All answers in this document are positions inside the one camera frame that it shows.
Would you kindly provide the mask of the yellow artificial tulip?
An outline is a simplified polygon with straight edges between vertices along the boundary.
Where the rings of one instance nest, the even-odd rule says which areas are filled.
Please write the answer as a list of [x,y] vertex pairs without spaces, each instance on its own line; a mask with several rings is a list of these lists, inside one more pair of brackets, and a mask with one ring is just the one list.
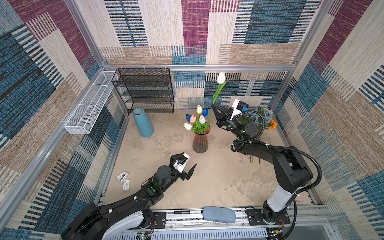
[[202,127],[201,127],[201,123],[200,123],[200,119],[201,119],[201,116],[202,116],[202,112],[203,112],[203,107],[198,105],[197,106],[197,114],[198,114],[198,118],[197,118],[197,127],[199,129],[199,133],[202,134],[203,133],[203,130],[202,130]]

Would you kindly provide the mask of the pink artificial tulip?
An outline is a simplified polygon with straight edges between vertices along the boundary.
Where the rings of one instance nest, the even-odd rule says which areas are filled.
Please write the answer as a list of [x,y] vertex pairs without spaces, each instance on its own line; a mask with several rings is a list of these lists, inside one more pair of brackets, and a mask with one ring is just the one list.
[[195,115],[191,115],[190,123],[192,124],[192,131],[194,133],[196,133],[196,134],[202,134],[203,133],[203,129],[201,127],[199,119]]

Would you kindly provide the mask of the red ribbed glass vase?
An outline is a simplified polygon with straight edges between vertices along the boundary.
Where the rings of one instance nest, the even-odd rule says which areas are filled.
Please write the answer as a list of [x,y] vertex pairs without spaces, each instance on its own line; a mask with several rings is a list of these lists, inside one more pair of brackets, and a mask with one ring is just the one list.
[[211,127],[208,126],[202,134],[195,133],[195,137],[193,140],[193,150],[196,153],[203,154],[209,148],[209,141],[207,134],[210,132]]

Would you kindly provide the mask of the blue-grey artificial rose bunch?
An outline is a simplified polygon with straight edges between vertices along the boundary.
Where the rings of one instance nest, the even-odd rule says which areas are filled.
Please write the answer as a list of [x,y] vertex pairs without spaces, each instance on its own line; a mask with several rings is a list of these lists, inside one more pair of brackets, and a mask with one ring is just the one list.
[[234,150],[272,163],[271,150],[260,140],[264,131],[270,126],[264,118],[264,110],[248,109],[237,121],[239,125],[234,133],[238,139],[233,142]]

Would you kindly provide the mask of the orange artificial flower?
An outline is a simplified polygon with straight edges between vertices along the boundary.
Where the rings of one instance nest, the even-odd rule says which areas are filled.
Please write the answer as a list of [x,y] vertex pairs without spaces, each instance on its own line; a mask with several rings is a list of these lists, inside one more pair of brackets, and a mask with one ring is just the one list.
[[268,124],[268,129],[273,130],[276,127],[277,127],[277,122],[274,119],[270,120],[270,122]]

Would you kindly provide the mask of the teal cylindrical vase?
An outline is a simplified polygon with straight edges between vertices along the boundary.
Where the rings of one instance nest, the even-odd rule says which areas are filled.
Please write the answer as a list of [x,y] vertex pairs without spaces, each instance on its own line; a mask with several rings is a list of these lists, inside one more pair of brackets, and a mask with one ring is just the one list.
[[132,112],[139,133],[142,137],[151,137],[154,133],[154,128],[143,108],[135,108]]

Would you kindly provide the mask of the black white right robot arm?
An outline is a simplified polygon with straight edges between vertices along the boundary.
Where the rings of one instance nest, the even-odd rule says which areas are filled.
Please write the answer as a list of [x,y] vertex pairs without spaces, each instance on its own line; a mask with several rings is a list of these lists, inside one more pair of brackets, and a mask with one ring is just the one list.
[[267,126],[263,114],[250,110],[244,102],[230,108],[213,104],[212,110],[217,126],[237,137],[231,144],[233,152],[257,157],[274,167],[278,185],[263,204],[261,215],[265,224],[275,224],[297,195],[320,183],[322,170],[312,156],[294,146],[273,146],[259,141]]

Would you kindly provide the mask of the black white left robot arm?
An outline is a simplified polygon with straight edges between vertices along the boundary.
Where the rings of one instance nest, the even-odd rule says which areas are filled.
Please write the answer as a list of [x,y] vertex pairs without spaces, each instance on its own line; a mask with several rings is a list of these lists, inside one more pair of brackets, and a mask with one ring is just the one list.
[[96,206],[91,203],[74,218],[62,232],[63,240],[101,240],[108,229],[132,214],[139,214],[143,218],[134,227],[145,222],[151,223],[152,211],[150,207],[158,203],[164,192],[178,179],[189,180],[196,166],[189,172],[180,173],[169,166],[161,166],[158,171],[143,182],[140,190],[133,195],[117,202]]

